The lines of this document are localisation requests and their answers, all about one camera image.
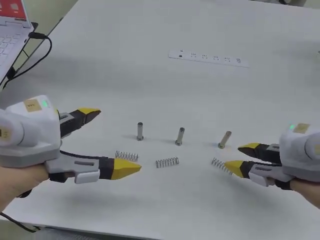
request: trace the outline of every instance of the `red screen display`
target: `red screen display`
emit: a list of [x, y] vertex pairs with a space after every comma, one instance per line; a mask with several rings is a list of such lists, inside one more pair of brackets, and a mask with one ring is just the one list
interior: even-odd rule
[[0, 17], [27, 19], [21, 0], [0, 0]]

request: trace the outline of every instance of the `coil spring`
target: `coil spring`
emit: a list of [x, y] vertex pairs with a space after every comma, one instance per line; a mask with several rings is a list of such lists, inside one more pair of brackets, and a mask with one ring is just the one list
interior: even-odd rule
[[157, 169], [178, 165], [178, 164], [179, 164], [179, 158], [177, 156], [155, 161], [155, 165]]
[[138, 161], [138, 154], [131, 153], [131, 152], [122, 152], [122, 151], [115, 151], [115, 158], [116, 159], [126, 159], [131, 162]]
[[228, 173], [229, 175], [233, 174], [231, 171], [229, 171], [228, 168], [226, 168], [225, 163], [223, 161], [218, 160], [216, 157], [212, 160], [211, 164]]

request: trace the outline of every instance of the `metal pin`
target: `metal pin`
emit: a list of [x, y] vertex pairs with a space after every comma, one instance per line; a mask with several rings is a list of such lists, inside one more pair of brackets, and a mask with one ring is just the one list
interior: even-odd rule
[[175, 145], [180, 146], [182, 144], [182, 138], [184, 137], [184, 133], [185, 133], [185, 128], [180, 127], [178, 137], [175, 140]]
[[144, 127], [144, 124], [142, 122], [138, 122], [138, 135], [136, 136], [136, 139], [138, 141], [142, 141], [144, 139], [143, 127]]
[[221, 142], [218, 143], [218, 147], [220, 149], [224, 149], [226, 146], [226, 142], [228, 141], [228, 139], [231, 136], [231, 131], [226, 131], [225, 135], [223, 136]]

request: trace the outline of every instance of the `electrical outlet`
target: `electrical outlet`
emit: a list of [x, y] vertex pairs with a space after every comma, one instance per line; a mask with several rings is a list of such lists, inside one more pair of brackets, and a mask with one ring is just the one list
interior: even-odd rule
[[239, 57], [209, 55], [206, 53], [196, 53], [194, 51], [172, 50], [168, 54], [171, 59], [190, 60], [203, 63], [230, 65], [236, 67], [249, 68], [246, 61]]

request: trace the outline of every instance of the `yellow fingertip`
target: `yellow fingertip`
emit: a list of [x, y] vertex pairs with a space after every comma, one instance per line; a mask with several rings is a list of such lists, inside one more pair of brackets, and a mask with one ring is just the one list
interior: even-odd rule
[[244, 178], [244, 175], [241, 172], [241, 165], [244, 161], [227, 161], [224, 163], [224, 166], [232, 173], [234, 173], [235, 175], [237, 175], [240, 178]]
[[93, 112], [101, 112], [101, 110], [98, 108], [87, 108], [87, 107], [81, 107], [81, 108], [78, 108], [78, 110], [86, 115]]
[[260, 143], [258, 142], [252, 142], [252, 143], [248, 143], [246, 145], [240, 146], [238, 147], [238, 149], [242, 149], [242, 148], [250, 148], [250, 149], [255, 149], [256, 147], [258, 147], [260, 145]]
[[141, 166], [139, 164], [122, 158], [115, 158], [111, 180], [122, 179], [126, 176], [139, 172], [140, 169]]

